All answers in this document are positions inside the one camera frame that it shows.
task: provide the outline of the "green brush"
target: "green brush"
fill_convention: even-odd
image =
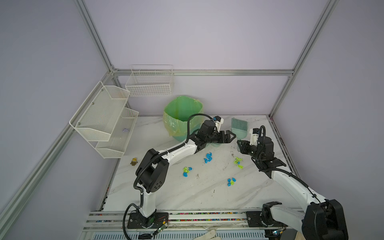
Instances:
[[[237,140],[246,138],[248,134],[248,122],[232,118],[231,131],[236,134]]]

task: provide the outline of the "white wall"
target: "white wall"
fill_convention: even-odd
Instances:
[[[341,0],[275,121],[302,179],[344,208],[349,239],[382,239],[384,3]]]
[[[292,69],[326,0],[86,0],[116,68]]]
[[[73,0],[3,0],[0,22],[2,211],[106,67]],[[78,237],[115,162],[75,136],[8,239],[68,239],[46,235],[58,228]]]
[[[125,86],[127,76],[119,76]],[[172,96],[130,97],[128,102],[140,116],[161,116],[174,98],[186,95],[200,100],[207,114],[268,114],[286,76],[175,76]]]

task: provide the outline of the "wall-mounted basket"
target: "wall-mounted basket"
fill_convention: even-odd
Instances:
[[[70,125],[103,158],[121,158],[139,112],[125,107],[129,91],[116,86],[105,86],[102,82],[97,86],[101,88],[92,102],[80,118],[76,119],[76,116],[81,109],[75,113]]]
[[[172,65],[131,65],[131,75],[125,85],[130,96],[169,96],[173,90]]]

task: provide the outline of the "trash can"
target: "trash can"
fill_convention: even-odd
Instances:
[[[164,108],[164,127],[170,136],[182,142],[187,138],[187,120],[189,116],[203,112],[203,104],[199,100],[187,96],[179,96]],[[204,116],[194,116],[189,121],[189,134],[199,129],[203,122]]]

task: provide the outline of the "marble surface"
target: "marble surface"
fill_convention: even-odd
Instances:
[[[232,117],[248,121],[248,128],[264,125],[266,135],[274,142],[275,157],[286,163],[265,115],[221,117],[224,118],[221,130],[231,129]],[[177,143],[164,128],[162,117],[138,117],[127,151],[113,179],[104,211],[124,211],[132,202],[139,204],[140,192],[133,188],[133,182],[135,171],[145,153],[151,148],[159,151]],[[213,160],[206,164],[204,157],[209,152],[212,152]],[[131,166],[134,157],[139,163]],[[243,159],[243,169],[233,163],[235,157]],[[183,176],[184,167],[193,168],[188,177]],[[228,187],[227,179],[232,177],[236,182]],[[262,207],[271,201],[299,208],[283,187],[258,171],[250,156],[237,151],[234,140],[219,147],[209,145],[170,166],[164,185],[157,191],[156,207],[158,210],[246,209]]]

